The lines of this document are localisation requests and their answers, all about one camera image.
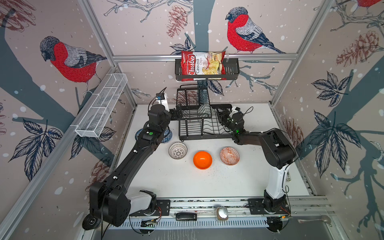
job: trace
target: bullfinch drawing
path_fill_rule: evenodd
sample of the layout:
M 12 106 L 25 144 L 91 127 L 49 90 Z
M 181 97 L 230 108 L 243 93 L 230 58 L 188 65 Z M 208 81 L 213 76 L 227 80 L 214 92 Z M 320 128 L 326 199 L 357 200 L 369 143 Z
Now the bullfinch drawing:
M 376 3 L 378 3 L 378 2 L 381 1 L 381 0 L 345 0 L 345 1 L 341 2 L 341 3 L 339 3 L 339 5 L 342 5 L 342 4 L 347 3 L 347 2 L 349 2 L 349 1 L 354 1 L 354 2 L 357 2 L 357 4 L 358 4 L 357 7 L 356 7 L 356 9 L 352 12 L 352 15 L 354 15 L 354 13 L 355 13 L 355 11 L 357 10 L 358 7 L 365 7 L 365 8 L 367 9 L 367 14 L 366 14 L 366 15 L 370 15 L 370 14 L 372 14 L 372 13 L 370 13 L 370 12 L 368 11 L 368 8 L 369 8 L 370 6 L 372 6 L 372 5 L 376 4 Z
M 50 60 L 66 79 L 76 83 L 87 83 L 87 90 L 83 92 L 83 96 L 85 93 L 92 93 L 88 91 L 88 81 L 96 75 L 98 64 L 107 59 L 84 48 L 69 46 L 52 36 L 42 40 L 40 51 L 43 59 Z
M 243 7 L 231 9 L 225 18 L 228 20 L 228 41 L 240 51 L 253 52 L 255 49 L 269 48 L 278 53 L 284 53 L 277 49 L 273 43 L 266 38 L 263 30 L 254 24 L 248 16 L 248 11 Z

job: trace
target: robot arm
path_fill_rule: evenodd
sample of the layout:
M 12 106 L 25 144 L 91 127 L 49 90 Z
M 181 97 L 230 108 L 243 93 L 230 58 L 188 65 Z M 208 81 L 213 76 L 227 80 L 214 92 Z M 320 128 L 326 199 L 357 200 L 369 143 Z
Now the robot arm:
M 177 119 L 173 109 L 169 112 L 161 104 L 153 105 L 148 116 L 128 156 L 103 182 L 95 182 L 89 189 L 90 215 L 114 226 L 120 226 L 128 214 L 145 209 L 152 213 L 156 207 L 152 192 L 142 190 L 138 195 L 126 196 L 132 179 L 164 139 L 169 122 Z
M 164 95 L 158 95 L 158 100 L 163 99 L 165 99 Z M 160 104 L 151 107 L 148 112 L 149 121 L 145 123 L 134 147 L 119 167 L 103 182 L 95 182 L 91 185 L 90 219 L 98 218 L 114 226 L 120 226 L 133 212 L 139 210 L 144 210 L 148 214 L 154 212 L 156 195 L 153 192 L 142 190 L 139 194 L 132 196 L 126 196 L 126 193 L 142 164 L 164 139 L 164 131 L 170 121 L 177 120 L 180 115 L 180 112 L 175 109 L 167 111 L 163 103 L 166 104 L 166 101 L 160 101 Z M 212 107 L 225 109 L 232 106 L 217 104 Z M 243 116 L 240 109 L 237 112 L 223 110 L 218 114 L 219 122 L 231 130 L 235 143 L 262 146 L 265 157 L 272 166 L 269 184 L 264 192 L 264 206 L 266 211 L 275 212 L 285 200 L 282 186 L 289 164 L 293 161 L 294 150 L 279 129 L 268 132 L 246 132 L 243 128 Z
M 233 107 L 232 111 L 228 106 L 218 105 L 221 108 L 218 119 L 221 125 L 231 131 L 232 139 L 236 144 L 251 144 L 262 147 L 270 168 L 269 181 L 264 191 L 264 209 L 268 213 L 276 212 L 285 201 L 283 191 L 287 172 L 293 159 L 295 151 L 288 139 L 280 129 L 271 129 L 267 132 L 247 132 L 244 130 L 244 114 L 240 108 Z

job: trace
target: orange bowl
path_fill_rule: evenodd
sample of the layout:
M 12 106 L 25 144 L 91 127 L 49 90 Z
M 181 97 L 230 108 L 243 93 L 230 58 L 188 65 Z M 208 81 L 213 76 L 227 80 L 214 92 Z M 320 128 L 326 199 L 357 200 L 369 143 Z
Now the orange bowl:
M 193 164 L 198 169 L 207 169 L 212 165 L 212 156 L 207 152 L 200 151 L 193 157 Z

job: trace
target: bird wallpaper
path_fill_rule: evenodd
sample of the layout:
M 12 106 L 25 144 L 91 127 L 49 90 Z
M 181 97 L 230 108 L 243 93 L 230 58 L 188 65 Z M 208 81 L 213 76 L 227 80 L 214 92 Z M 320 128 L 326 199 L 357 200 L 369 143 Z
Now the bird wallpaper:
M 321 0 L 273 1 L 260 7 L 255 1 L 90 1 L 104 35 L 116 55 L 179 55 L 181 51 L 226 53 L 295 53 Z M 133 24 L 124 24 L 129 19 Z M 210 100 L 221 102 L 270 101 L 290 61 L 240 61 L 236 81 L 206 84 Z M 140 81 L 131 88 L 153 96 L 166 84 L 173 96 L 180 86 L 172 63 L 119 63 L 122 71 Z M 138 103 L 150 97 L 137 95 Z
M 296 53 L 322 0 L 89 0 L 114 55 Z M 348 237 L 383 239 L 384 5 L 335 0 L 276 109 L 318 195 Z M 110 68 L 77 0 L 0 0 L 0 219 Z M 240 61 L 237 80 L 197 81 L 211 102 L 268 102 L 291 61 Z M 139 104 L 182 83 L 174 62 L 119 63 Z M 132 108 L 120 96 L 100 138 L 76 137 L 12 239 L 74 239 Z

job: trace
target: metal spoon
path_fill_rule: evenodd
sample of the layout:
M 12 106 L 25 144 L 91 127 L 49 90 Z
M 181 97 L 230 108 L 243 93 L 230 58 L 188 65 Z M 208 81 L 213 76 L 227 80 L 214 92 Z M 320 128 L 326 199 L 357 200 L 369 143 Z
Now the metal spoon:
M 303 220 L 303 219 L 298 219 L 297 221 L 299 223 L 305 223 L 305 222 L 311 222 L 311 221 L 323 221 L 325 222 L 326 224 L 331 224 L 332 223 L 332 220 L 330 219 L 330 217 L 326 216 L 326 215 L 322 215 L 320 219 L 309 219 L 309 220 Z

